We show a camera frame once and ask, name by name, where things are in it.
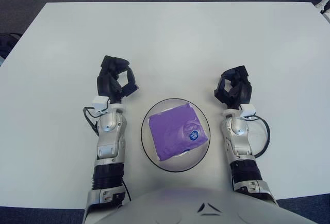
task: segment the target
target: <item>silver robotic forearm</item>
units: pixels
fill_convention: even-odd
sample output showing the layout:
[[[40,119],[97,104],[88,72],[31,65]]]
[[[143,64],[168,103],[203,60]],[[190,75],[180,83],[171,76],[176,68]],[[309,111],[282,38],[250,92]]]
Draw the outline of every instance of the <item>silver robotic forearm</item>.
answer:
[[[233,190],[277,205],[267,182],[262,180],[252,152],[246,117],[254,115],[252,104],[241,104],[240,110],[227,109],[221,130],[225,139],[225,151],[232,170]]]
[[[84,220],[93,209],[121,205],[123,186],[126,119],[122,104],[110,104],[97,122],[99,134],[93,185],[88,193]]]

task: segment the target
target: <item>black cable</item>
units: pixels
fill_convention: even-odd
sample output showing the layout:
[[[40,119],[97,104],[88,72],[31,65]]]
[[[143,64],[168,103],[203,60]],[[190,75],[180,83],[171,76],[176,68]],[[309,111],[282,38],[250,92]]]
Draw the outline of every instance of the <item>black cable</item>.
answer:
[[[123,180],[123,184],[124,184],[125,190],[126,190],[126,192],[127,192],[127,195],[128,195],[129,201],[132,202],[132,199],[131,199],[131,197],[130,197],[129,191],[128,191],[128,189],[127,189],[127,186],[126,186],[124,180]]]
[[[107,107],[104,108],[104,109],[102,109],[101,112],[105,111],[105,110],[109,107],[109,100],[110,100],[110,98],[108,98],[108,100],[107,100]],[[94,124],[94,123],[91,121],[91,119],[88,118],[88,116],[86,115],[86,112],[88,112],[88,114],[89,114],[91,117],[93,117],[93,118],[99,118],[99,117],[103,116],[105,113],[100,114],[100,115],[98,115],[98,116],[93,116],[93,115],[90,113],[89,109],[95,109],[95,108],[94,108],[94,107],[84,107],[82,111],[84,112],[84,116],[85,116],[85,118],[86,118],[88,124],[92,127],[92,129],[94,130],[94,132],[95,132],[96,135],[98,136],[97,121],[96,121],[96,123]]]
[[[264,125],[266,127],[266,130],[267,130],[267,141],[266,141],[265,145],[263,146],[263,149],[260,152],[258,152],[257,154],[254,155],[255,158],[258,158],[258,157],[262,156],[267,150],[267,147],[268,147],[269,142],[270,142],[270,129],[269,129],[268,123],[263,118],[261,118],[257,115],[252,115],[252,116],[248,116],[248,117],[255,117],[256,118],[256,119],[253,119],[253,120],[246,120],[248,122],[261,120],[264,123]]]
[[[84,117],[86,118],[88,124],[92,127],[92,129],[94,130],[94,132],[96,133],[96,135],[98,136],[98,130],[97,130],[97,122],[94,124],[86,115],[86,111],[87,111],[87,107],[84,107],[82,112],[84,112]]]

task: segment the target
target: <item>round label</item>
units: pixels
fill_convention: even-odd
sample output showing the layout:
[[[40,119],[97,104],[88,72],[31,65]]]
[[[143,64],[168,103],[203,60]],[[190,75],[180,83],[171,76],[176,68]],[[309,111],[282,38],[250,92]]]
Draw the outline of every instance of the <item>round label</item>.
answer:
[[[193,132],[190,133],[189,138],[191,140],[196,140],[198,138],[198,136],[199,136],[198,131],[197,130],[194,130]]]

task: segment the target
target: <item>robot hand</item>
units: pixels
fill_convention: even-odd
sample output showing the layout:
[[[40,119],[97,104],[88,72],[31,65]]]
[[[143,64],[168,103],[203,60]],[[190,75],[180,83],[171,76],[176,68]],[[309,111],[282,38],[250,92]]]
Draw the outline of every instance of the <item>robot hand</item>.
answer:
[[[98,96],[93,100],[93,107],[84,108],[88,123],[98,135],[93,185],[88,193],[84,222],[93,209],[116,208],[125,198],[123,175],[126,119],[121,99],[138,89],[128,65],[127,60],[105,56],[97,78]],[[128,84],[121,87],[117,79],[125,71]],[[89,109],[94,109],[97,116],[92,115]],[[98,121],[93,124],[86,112],[98,118]]]
[[[222,122],[221,130],[225,140],[228,163],[232,171],[232,186],[236,192],[277,204],[267,183],[262,180],[255,160],[267,149],[270,131],[264,119],[255,115],[254,106],[249,104],[252,87],[247,77],[245,66],[227,70],[222,74],[218,88],[214,91],[214,96],[230,108],[222,114],[226,119]],[[225,80],[231,81],[232,89],[229,92],[224,89]],[[268,138],[263,150],[255,156],[247,138],[249,132],[247,121],[258,119],[266,125]]]

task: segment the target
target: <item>black triangle mark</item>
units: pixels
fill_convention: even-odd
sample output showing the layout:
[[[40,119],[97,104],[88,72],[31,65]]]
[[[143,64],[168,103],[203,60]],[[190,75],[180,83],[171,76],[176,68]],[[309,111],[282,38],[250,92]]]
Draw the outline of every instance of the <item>black triangle mark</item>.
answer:
[[[202,210],[204,209],[204,207],[205,207],[205,204],[202,204],[202,205],[200,206],[200,208],[198,209],[197,213],[199,213],[200,211],[202,211]]]
[[[209,205],[212,209],[214,209],[215,211],[218,211],[219,213],[222,213],[220,210],[218,210],[216,207],[212,206],[211,204],[208,203],[208,205]]]
[[[201,216],[220,216],[219,214],[202,214]]]

